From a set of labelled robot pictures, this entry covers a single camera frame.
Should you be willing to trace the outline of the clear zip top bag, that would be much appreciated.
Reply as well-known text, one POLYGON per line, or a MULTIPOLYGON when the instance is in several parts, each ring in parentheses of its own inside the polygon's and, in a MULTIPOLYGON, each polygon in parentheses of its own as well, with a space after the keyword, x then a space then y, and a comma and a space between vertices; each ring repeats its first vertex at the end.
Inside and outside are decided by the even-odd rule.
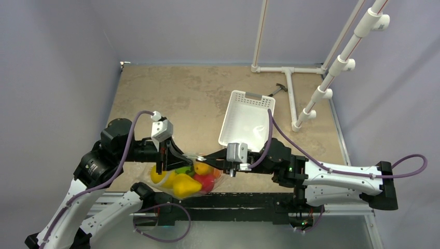
POLYGON ((202 156, 185 154, 185 157, 193 165, 158 174, 153 164, 147 166, 137 179, 179 200, 206 195, 223 183, 223 172, 205 163, 202 156))

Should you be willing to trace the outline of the white plastic basket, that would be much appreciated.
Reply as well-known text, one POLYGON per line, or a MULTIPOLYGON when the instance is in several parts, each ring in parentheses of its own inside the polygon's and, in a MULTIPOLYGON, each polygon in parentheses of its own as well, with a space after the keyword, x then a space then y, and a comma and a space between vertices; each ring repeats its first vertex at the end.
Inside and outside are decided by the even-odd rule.
POLYGON ((246 143, 248 150, 259 152, 269 132, 268 110, 274 112, 273 97, 234 90, 231 92, 218 143, 246 143))

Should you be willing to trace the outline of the green ridged squash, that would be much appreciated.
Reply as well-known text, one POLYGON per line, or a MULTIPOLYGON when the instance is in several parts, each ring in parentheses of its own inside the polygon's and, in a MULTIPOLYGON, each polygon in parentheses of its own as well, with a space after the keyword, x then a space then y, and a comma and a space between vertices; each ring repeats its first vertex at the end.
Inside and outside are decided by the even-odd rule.
POLYGON ((191 166, 181 167, 175 170, 176 174, 187 174, 190 176, 194 175, 194 170, 191 166))

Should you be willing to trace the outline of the yellow bell pepper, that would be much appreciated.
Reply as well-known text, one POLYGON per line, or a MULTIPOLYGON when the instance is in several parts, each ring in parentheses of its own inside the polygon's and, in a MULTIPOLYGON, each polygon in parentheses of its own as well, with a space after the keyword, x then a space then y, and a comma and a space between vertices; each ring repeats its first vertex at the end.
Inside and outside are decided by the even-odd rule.
POLYGON ((187 174, 177 174, 173 183, 173 194, 179 199, 185 199, 202 188, 202 185, 187 174))

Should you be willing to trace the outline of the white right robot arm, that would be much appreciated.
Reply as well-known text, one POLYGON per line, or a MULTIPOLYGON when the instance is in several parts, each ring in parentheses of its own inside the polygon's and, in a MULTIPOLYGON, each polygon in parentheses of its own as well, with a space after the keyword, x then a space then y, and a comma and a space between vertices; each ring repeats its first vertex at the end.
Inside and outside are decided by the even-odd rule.
POLYGON ((199 156, 196 161, 225 174, 271 175, 275 184, 294 190, 291 204, 298 211, 345 202, 366 203, 377 210, 398 209, 391 164, 386 161, 369 167, 324 165, 293 155, 292 150, 277 139, 266 142, 259 152, 246 151, 241 144, 232 143, 215 153, 199 156))

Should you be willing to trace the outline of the red apple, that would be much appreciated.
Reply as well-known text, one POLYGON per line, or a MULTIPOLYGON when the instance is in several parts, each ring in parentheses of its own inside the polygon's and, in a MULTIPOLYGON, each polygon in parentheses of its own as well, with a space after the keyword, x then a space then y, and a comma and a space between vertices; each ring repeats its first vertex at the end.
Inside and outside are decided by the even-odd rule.
POLYGON ((209 193, 214 189, 216 178, 213 174, 195 174, 194 179, 202 185, 202 188, 200 190, 202 193, 209 193))

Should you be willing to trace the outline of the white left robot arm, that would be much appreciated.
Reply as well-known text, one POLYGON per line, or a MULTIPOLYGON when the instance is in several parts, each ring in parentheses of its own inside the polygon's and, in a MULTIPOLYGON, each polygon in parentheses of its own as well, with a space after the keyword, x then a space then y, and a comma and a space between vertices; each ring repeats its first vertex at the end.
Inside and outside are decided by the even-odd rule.
POLYGON ((136 140, 135 121, 112 120, 101 131, 100 139, 85 154, 70 183, 69 190, 46 227, 25 239, 28 248, 91 248, 99 236, 125 216, 136 212, 159 211, 171 206, 146 183, 134 183, 120 199, 88 217, 89 210, 112 182, 123 172, 126 162, 152 162, 159 174, 169 179, 171 171, 191 165, 176 146, 173 124, 154 114, 150 137, 136 140))

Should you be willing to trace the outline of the yellow mango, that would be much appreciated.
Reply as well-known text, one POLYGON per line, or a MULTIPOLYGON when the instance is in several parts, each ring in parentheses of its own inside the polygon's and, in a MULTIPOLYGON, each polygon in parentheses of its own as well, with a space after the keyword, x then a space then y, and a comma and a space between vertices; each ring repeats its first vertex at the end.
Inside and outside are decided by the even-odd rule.
POLYGON ((150 170, 150 180, 158 187, 171 189, 176 177, 175 171, 162 171, 161 174, 156 172, 156 166, 150 170))

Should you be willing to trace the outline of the orange fruit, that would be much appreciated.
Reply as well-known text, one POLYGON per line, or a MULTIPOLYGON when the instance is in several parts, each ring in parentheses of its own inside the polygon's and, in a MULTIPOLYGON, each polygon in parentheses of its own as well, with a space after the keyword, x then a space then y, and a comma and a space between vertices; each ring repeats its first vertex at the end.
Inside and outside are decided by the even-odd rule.
POLYGON ((215 179, 220 178, 221 175, 222 175, 222 173, 223 173, 223 172, 222 172, 221 170, 218 170, 218 169, 216 169, 216 168, 214 168, 214 170, 213 170, 213 176, 214 176, 215 179))

